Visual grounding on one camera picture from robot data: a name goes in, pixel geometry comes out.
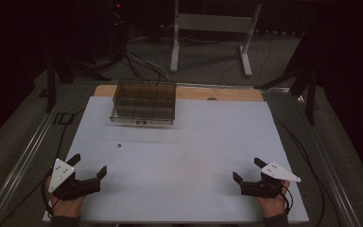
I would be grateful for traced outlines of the black tripod stand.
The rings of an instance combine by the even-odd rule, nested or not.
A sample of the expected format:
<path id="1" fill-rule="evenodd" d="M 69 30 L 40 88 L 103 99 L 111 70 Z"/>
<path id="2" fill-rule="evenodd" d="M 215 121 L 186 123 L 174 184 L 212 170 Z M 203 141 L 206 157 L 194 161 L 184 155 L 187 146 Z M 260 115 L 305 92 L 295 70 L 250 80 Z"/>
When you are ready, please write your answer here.
<path id="1" fill-rule="evenodd" d="M 99 75 L 96 71 L 83 65 L 81 62 L 72 59 L 65 52 L 61 50 L 49 50 L 46 54 L 46 74 L 47 74 L 47 88 L 45 89 L 45 96 L 47 97 L 46 112 L 49 114 L 57 101 L 56 98 L 56 75 L 62 75 L 66 83 L 71 83 L 74 77 L 70 73 L 70 67 L 74 67 L 93 79 L 101 81 L 109 81 L 109 78 L 105 78 Z"/>
<path id="2" fill-rule="evenodd" d="M 314 32 L 310 28 L 304 32 L 300 43 L 281 76 L 264 84 L 254 86 L 255 89 L 268 90 L 286 80 L 294 78 L 295 80 L 289 88 L 289 93 L 293 96 L 301 96 L 303 92 L 307 93 L 305 116 L 311 125 L 315 124 L 314 107 L 317 72 L 314 59 L 310 54 L 305 54 L 304 50 L 310 45 L 310 36 L 313 34 Z"/>

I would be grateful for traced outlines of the aluminium rail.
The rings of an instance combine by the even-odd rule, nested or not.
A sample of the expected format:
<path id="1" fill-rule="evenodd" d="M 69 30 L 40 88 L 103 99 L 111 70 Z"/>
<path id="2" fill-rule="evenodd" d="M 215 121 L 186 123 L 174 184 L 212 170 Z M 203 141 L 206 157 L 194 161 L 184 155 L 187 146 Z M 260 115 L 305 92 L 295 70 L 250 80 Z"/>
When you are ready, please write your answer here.
<path id="1" fill-rule="evenodd" d="M 323 174 L 326 177 L 327 184 L 330 187 L 338 211 L 342 215 L 347 227 L 362 227 L 359 222 L 358 215 L 354 210 L 353 203 L 349 199 L 347 190 L 344 188 L 339 176 L 337 175 L 336 166 L 332 163 L 326 146 L 321 142 L 319 131 L 316 129 L 315 125 L 312 125 L 307 119 L 305 113 L 307 102 L 302 96 L 293 96 L 292 98 L 303 124 L 306 126 L 310 138 L 316 147 L 315 156 L 317 157 Z"/>
<path id="2" fill-rule="evenodd" d="M 0 219 L 43 141 L 54 112 L 36 92 L 0 129 Z"/>

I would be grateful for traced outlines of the white metal stand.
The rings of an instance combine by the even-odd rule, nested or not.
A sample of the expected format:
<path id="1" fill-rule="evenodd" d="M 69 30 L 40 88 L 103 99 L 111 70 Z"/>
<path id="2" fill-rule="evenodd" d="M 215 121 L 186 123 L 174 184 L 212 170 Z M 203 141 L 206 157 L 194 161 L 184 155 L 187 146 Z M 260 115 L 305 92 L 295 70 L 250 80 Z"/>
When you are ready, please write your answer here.
<path id="1" fill-rule="evenodd" d="M 251 44 L 262 4 L 257 3 L 251 17 L 233 17 L 221 15 L 191 14 L 180 12 L 180 0 L 175 0 L 174 7 L 174 31 L 173 47 L 170 61 L 170 71 L 175 73 L 179 66 L 179 31 L 199 30 L 199 31 L 217 31 L 217 32 L 234 32 L 245 33 L 246 41 L 239 46 L 239 58 L 241 60 L 244 75 L 252 76 L 251 64 L 248 56 L 248 50 Z"/>

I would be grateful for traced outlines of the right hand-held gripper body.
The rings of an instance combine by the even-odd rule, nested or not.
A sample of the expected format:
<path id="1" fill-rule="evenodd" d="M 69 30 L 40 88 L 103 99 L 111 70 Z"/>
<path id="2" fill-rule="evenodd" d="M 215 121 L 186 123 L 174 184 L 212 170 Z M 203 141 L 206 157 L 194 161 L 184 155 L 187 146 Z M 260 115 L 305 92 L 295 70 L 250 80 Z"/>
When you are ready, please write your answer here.
<path id="1" fill-rule="evenodd" d="M 242 195 L 271 199 L 282 192 L 283 181 L 299 183 L 301 178 L 293 174 L 276 162 L 270 162 L 261 168 L 261 180 L 259 182 L 246 182 L 240 184 Z"/>

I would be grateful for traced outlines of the person's right hand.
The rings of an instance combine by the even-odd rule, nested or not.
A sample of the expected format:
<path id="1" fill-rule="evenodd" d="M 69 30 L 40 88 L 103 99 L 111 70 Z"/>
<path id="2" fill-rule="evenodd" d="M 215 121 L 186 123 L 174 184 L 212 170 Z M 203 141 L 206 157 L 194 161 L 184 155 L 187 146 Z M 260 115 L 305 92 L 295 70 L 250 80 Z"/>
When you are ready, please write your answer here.
<path id="1" fill-rule="evenodd" d="M 263 216 L 265 218 L 272 218 L 284 214 L 286 209 L 285 194 L 290 187 L 289 181 L 283 181 L 282 192 L 275 198 L 264 199 L 255 197 L 255 200 L 261 207 Z"/>

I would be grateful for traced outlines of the clear plastic compartment box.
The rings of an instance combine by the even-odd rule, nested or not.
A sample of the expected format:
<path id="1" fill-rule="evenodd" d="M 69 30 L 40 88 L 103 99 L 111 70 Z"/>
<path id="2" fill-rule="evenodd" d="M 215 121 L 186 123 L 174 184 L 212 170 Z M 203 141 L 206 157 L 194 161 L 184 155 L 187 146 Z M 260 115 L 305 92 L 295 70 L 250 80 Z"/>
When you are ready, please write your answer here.
<path id="1" fill-rule="evenodd" d="M 120 79 L 112 102 L 112 122 L 172 126 L 175 120 L 176 86 L 158 80 Z"/>

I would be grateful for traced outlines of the person's left hand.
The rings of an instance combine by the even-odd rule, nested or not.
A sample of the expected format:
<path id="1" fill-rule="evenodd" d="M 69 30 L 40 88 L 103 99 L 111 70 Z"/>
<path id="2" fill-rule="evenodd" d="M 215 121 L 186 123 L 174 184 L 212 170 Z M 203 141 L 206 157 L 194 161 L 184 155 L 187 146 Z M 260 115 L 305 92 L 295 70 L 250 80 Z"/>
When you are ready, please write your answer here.
<path id="1" fill-rule="evenodd" d="M 61 201 L 52 193 L 47 194 L 52 207 L 53 217 L 79 218 L 84 197 L 71 201 Z"/>

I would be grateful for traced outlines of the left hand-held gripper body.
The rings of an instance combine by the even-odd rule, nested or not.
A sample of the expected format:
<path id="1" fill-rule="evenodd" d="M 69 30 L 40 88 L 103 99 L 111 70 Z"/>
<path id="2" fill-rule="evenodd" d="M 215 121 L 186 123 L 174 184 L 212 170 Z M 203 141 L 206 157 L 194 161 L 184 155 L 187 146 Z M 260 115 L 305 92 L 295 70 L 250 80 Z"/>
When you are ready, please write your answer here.
<path id="1" fill-rule="evenodd" d="M 71 201 L 100 191 L 100 182 L 96 176 L 87 180 L 77 180 L 75 166 L 56 159 L 52 167 L 48 192 L 62 201 Z"/>

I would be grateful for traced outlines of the white table mat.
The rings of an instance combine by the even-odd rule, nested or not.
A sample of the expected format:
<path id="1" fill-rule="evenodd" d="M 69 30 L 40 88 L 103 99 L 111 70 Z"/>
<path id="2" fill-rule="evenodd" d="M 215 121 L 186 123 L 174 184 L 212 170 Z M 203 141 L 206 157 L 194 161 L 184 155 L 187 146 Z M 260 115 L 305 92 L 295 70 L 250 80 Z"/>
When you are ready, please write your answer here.
<path id="1" fill-rule="evenodd" d="M 233 173 L 258 181 L 255 158 L 289 166 L 265 102 L 179 99 L 170 127 L 116 124 L 112 107 L 91 97 L 69 150 L 80 154 L 79 179 L 108 170 L 82 205 L 84 222 L 256 222 L 261 210 Z"/>

